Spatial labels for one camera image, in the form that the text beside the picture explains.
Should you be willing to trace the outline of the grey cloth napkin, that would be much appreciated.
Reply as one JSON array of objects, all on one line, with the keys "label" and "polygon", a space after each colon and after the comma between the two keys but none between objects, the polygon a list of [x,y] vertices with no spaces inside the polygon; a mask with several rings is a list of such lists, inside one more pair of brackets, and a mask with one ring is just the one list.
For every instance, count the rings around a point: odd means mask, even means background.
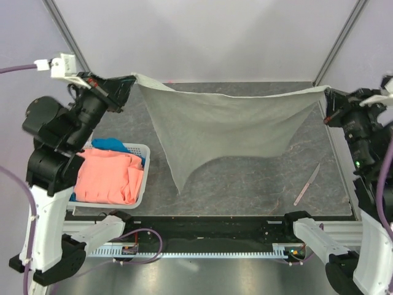
[{"label": "grey cloth napkin", "polygon": [[211,160],[282,155],[328,89],[229,96],[178,91],[142,74],[135,77],[178,191]]}]

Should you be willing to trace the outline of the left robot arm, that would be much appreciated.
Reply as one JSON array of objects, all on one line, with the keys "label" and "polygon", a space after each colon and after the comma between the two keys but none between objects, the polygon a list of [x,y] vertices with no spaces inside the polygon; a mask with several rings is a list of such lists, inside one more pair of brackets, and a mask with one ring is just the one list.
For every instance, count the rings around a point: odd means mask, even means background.
[{"label": "left robot arm", "polygon": [[25,294],[45,294],[49,286],[74,276],[100,246],[134,237],[131,216],[119,210],[73,235],[64,233],[63,224],[85,143],[106,112],[122,111],[135,80],[78,73],[69,83],[76,91],[69,106],[50,96],[28,106],[22,127],[33,137],[34,150],[20,185],[30,203],[29,218],[25,244],[9,261],[24,275]]}]

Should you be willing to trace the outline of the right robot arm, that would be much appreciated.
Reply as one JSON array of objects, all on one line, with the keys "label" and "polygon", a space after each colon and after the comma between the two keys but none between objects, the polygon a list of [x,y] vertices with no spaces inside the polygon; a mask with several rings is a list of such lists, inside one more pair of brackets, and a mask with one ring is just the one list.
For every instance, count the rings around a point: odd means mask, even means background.
[{"label": "right robot arm", "polygon": [[354,162],[362,221],[360,251],[339,245],[305,211],[287,213],[281,226],[288,242],[300,239],[324,263],[338,294],[392,294],[392,123],[378,117],[392,92],[360,88],[325,91],[324,124],[341,128]]}]

